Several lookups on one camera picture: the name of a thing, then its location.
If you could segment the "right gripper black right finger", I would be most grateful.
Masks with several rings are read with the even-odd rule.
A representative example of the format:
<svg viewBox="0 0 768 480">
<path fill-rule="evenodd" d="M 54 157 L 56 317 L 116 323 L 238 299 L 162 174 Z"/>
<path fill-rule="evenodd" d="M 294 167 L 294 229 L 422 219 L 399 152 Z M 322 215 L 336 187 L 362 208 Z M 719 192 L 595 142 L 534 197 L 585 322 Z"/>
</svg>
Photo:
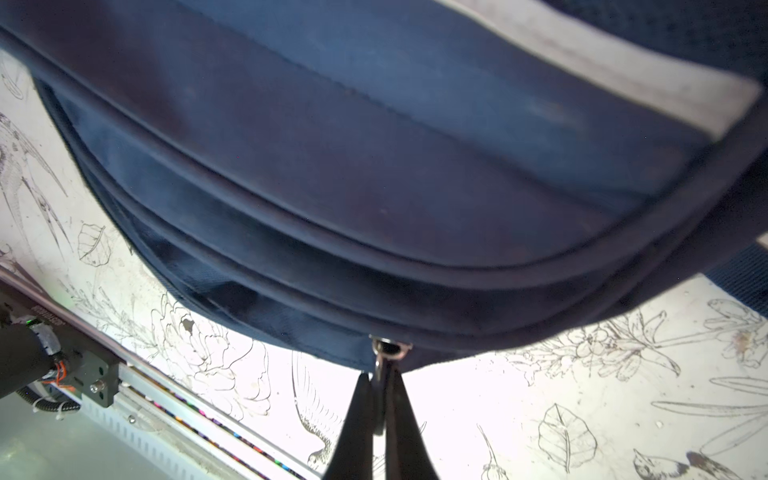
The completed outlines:
<svg viewBox="0 0 768 480">
<path fill-rule="evenodd" d="M 398 367 L 387 374 L 384 393 L 387 480 L 437 480 Z"/>
</svg>

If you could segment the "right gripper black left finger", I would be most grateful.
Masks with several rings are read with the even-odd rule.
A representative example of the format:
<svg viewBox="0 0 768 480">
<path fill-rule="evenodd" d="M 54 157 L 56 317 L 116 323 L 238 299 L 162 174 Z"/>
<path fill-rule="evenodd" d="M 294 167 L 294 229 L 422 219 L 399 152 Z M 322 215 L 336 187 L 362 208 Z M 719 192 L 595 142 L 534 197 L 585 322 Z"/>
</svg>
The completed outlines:
<svg viewBox="0 0 768 480">
<path fill-rule="evenodd" d="M 358 377 L 325 480 L 373 478 L 374 400 L 367 373 Z"/>
</svg>

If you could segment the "navy blue student backpack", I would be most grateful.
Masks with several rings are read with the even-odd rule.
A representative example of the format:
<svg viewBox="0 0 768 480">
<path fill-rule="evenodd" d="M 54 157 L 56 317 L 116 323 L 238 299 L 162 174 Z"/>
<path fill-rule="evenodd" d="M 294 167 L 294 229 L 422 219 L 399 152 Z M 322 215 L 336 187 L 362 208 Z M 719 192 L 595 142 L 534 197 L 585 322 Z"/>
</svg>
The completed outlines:
<svg viewBox="0 0 768 480">
<path fill-rule="evenodd" d="M 140 258 L 371 370 L 622 314 L 767 229 L 763 1 L 5 1 Z"/>
</svg>

